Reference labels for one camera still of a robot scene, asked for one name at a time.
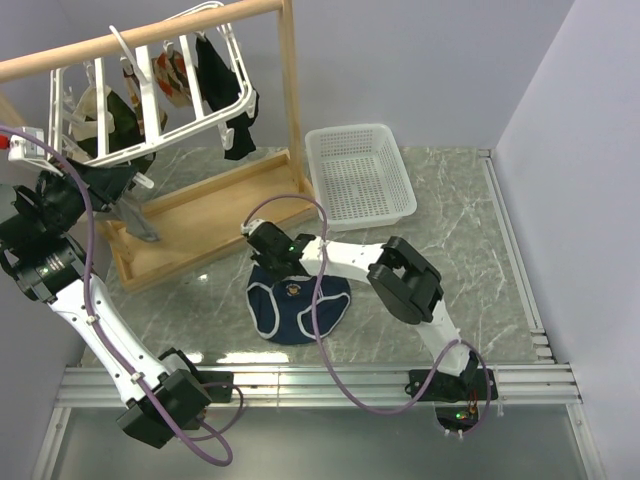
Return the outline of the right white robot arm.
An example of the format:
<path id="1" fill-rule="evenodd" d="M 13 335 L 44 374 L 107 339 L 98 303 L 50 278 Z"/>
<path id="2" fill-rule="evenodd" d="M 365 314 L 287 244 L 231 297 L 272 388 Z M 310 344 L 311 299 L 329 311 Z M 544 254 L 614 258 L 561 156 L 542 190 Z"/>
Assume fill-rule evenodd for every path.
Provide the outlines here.
<path id="1" fill-rule="evenodd" d="M 264 220 L 244 225 L 242 235 L 253 250 L 252 259 L 274 280 L 315 279 L 313 300 L 319 299 L 326 277 L 366 284 L 392 317 L 413 327 L 434 360 L 411 395 L 413 402 L 497 398 L 493 373 L 449 315 L 441 274 L 405 239 L 392 236 L 367 245 L 312 234 L 292 239 Z"/>

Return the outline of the white plastic clip hanger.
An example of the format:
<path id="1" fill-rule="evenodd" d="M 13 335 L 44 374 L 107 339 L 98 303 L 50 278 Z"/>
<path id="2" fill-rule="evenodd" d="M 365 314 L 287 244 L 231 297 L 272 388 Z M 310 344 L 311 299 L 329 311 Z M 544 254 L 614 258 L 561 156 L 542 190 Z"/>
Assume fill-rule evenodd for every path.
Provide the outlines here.
<path id="1" fill-rule="evenodd" d="M 227 122 L 242 113 L 247 113 L 250 118 L 253 118 L 258 93 L 245 67 L 232 25 L 221 24 L 216 30 L 226 47 L 225 55 L 221 55 L 216 50 L 204 30 L 189 31 L 184 35 L 168 35 L 163 39 L 163 43 L 173 42 L 175 49 L 184 57 L 192 98 L 192 105 L 189 107 L 173 106 L 154 80 L 151 59 L 160 55 L 163 49 L 159 53 L 153 53 L 149 45 L 136 48 L 131 48 L 127 44 L 121 46 L 120 58 L 125 57 L 131 62 L 140 82 L 145 135 L 142 143 L 113 153 L 109 152 L 109 133 L 110 128 L 113 127 L 113 121 L 108 119 L 107 92 L 105 91 L 106 87 L 110 87 L 116 92 L 109 86 L 106 79 L 107 69 L 112 63 L 104 57 L 83 62 L 87 77 L 85 90 L 89 87 L 96 90 L 97 156 L 95 158 L 90 158 L 76 144 L 72 135 L 73 131 L 76 131 L 88 136 L 84 116 L 74 114 L 85 90 L 80 95 L 74 95 L 71 85 L 66 81 L 66 67 L 52 70 L 49 74 L 49 118 L 45 135 L 48 144 L 72 160 L 93 167 L 113 167 L 123 163 L 132 164 L 137 160 L 149 160 L 157 151 L 165 147 L 210 130 L 218 131 L 224 152 L 229 150 L 233 144 L 234 130 L 227 126 Z M 197 37 L 203 36 L 207 37 L 222 60 L 235 73 L 240 86 L 239 99 L 216 112 L 209 108 L 206 100 L 201 96 L 196 74 L 198 62 L 195 43 Z M 122 72 L 120 58 L 115 65 Z M 129 94 L 119 96 L 133 110 Z"/>

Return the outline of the navy blue white-trimmed underwear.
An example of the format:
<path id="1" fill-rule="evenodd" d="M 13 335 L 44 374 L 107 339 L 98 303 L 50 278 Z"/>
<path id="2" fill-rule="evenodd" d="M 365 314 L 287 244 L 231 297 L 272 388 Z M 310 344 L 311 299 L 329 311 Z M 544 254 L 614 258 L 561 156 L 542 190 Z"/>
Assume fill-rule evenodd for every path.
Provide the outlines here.
<path id="1" fill-rule="evenodd" d="M 312 301 L 314 277 L 288 277 L 274 281 L 255 265 L 245 290 L 246 302 L 258 335 L 269 342 L 298 346 L 315 341 L 312 311 L 317 311 L 321 337 L 332 333 L 351 304 L 347 280 L 335 276 L 322 278 L 317 301 Z"/>

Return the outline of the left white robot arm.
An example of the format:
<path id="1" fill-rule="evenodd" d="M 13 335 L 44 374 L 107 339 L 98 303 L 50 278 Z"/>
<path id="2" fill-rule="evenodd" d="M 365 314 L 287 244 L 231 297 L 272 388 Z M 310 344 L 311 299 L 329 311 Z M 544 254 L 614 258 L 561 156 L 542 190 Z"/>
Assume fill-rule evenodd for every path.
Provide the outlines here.
<path id="1" fill-rule="evenodd" d="M 95 233 L 85 246 L 69 233 L 101 200 L 76 171 L 49 175 L 35 190 L 2 185 L 1 267 L 27 298 L 47 305 L 90 347 L 125 406 L 117 420 L 125 434 L 154 448 L 179 438 L 204 457 L 200 438 L 188 433 L 202 428 L 206 439 L 222 437 L 205 422 L 209 385 L 182 351 L 155 356 L 141 343 L 93 270 Z"/>

